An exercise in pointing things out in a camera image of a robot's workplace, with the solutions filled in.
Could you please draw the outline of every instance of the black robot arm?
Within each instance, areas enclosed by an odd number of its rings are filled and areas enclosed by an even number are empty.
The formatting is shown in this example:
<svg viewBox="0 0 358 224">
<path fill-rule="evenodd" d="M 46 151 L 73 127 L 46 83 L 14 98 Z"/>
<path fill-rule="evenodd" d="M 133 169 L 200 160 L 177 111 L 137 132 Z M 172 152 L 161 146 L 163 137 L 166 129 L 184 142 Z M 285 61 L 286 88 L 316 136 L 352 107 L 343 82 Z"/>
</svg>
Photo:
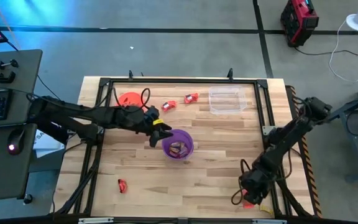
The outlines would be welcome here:
<svg viewBox="0 0 358 224">
<path fill-rule="evenodd" d="M 33 100 L 29 111 L 29 123 L 36 123 L 38 129 L 65 144 L 67 130 L 74 131 L 82 141 L 96 142 L 102 129 L 119 128 L 144 133 L 150 136 L 150 146 L 158 140 L 172 136 L 172 128 L 162 122 L 158 110 L 151 106 L 146 112 L 138 106 L 101 106 L 89 108 L 66 103 L 50 96 Z M 83 124 L 73 118 L 91 121 Z"/>
<path fill-rule="evenodd" d="M 274 187 L 274 182 L 277 181 L 297 214 L 309 215 L 288 190 L 283 179 L 277 179 L 277 173 L 284 155 L 314 126 L 323 124 L 331 108 L 330 105 L 315 97 L 307 98 L 303 101 L 303 106 L 300 109 L 301 116 L 293 119 L 283 128 L 271 130 L 264 138 L 265 145 L 269 147 L 252 163 L 251 170 L 240 176 L 241 186 L 247 191 L 244 200 L 260 204 L 270 189 Z"/>
</svg>

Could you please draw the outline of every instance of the gray floor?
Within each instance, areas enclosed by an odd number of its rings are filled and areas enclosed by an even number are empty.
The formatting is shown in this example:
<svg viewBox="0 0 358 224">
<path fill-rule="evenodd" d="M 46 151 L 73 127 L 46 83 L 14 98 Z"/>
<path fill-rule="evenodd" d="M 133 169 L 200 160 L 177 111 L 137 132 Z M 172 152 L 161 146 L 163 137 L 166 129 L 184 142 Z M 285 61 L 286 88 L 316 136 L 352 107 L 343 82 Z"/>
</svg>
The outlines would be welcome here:
<svg viewBox="0 0 358 224">
<path fill-rule="evenodd" d="M 278 17 L 286 0 L 260 0 L 265 29 L 281 29 Z M 358 0 L 314 0 L 320 15 L 318 30 L 336 30 Z M 11 26 L 256 29 L 252 0 L 0 0 Z M 15 32 L 22 49 L 42 49 L 40 76 L 66 101 L 76 102 L 85 75 L 221 77 L 229 68 L 236 77 L 266 77 L 257 34 L 118 34 Z M 356 97 L 358 83 L 336 78 L 328 55 L 306 56 L 287 47 L 281 35 L 266 35 L 275 78 L 284 78 L 299 96 L 317 96 L 334 108 Z M 327 52 L 336 36 L 314 35 L 301 50 Z M 358 53 L 358 36 L 340 36 L 339 49 Z M 0 51 L 11 50 L 0 44 Z M 336 54 L 336 71 L 358 78 L 358 57 Z M 49 94 L 37 83 L 36 93 Z M 356 173 L 358 163 L 338 121 L 317 127 L 307 135 L 319 199 L 326 218 L 358 221 L 358 183 L 344 175 Z M 58 169 L 60 155 L 35 160 L 34 169 Z M 29 191 L 36 198 L 22 206 L 0 200 L 0 218 L 45 215 L 49 212 L 57 171 L 30 176 Z"/>
</svg>

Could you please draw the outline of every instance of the purple bowl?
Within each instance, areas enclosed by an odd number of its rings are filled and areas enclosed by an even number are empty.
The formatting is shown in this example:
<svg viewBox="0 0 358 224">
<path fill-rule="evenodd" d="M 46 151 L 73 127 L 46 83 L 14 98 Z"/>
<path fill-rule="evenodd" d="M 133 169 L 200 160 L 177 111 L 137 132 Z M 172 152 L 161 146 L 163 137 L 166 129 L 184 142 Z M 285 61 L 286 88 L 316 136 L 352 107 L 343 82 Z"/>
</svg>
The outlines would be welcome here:
<svg viewBox="0 0 358 224">
<path fill-rule="evenodd" d="M 191 136 L 186 131 L 180 129 L 173 129 L 171 130 L 171 133 L 173 133 L 173 136 L 162 140 L 162 149 L 164 151 L 164 154 L 169 158 L 178 161 L 189 158 L 189 156 L 194 151 L 193 139 L 191 138 Z M 183 157 L 174 157 L 170 154 L 171 145 L 174 143 L 184 144 L 184 147 L 186 148 L 187 152 L 184 153 Z"/>
</svg>

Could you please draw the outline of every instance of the red power station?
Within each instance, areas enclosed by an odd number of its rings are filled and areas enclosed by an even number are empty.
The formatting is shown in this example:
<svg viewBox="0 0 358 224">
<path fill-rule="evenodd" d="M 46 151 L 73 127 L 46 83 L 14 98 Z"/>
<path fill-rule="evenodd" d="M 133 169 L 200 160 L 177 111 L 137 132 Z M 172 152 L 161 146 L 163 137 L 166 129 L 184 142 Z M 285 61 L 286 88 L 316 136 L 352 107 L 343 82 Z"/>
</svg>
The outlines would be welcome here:
<svg viewBox="0 0 358 224">
<path fill-rule="evenodd" d="M 288 0 L 280 18 L 288 46 L 303 46 L 317 27 L 318 19 L 311 0 Z"/>
</svg>

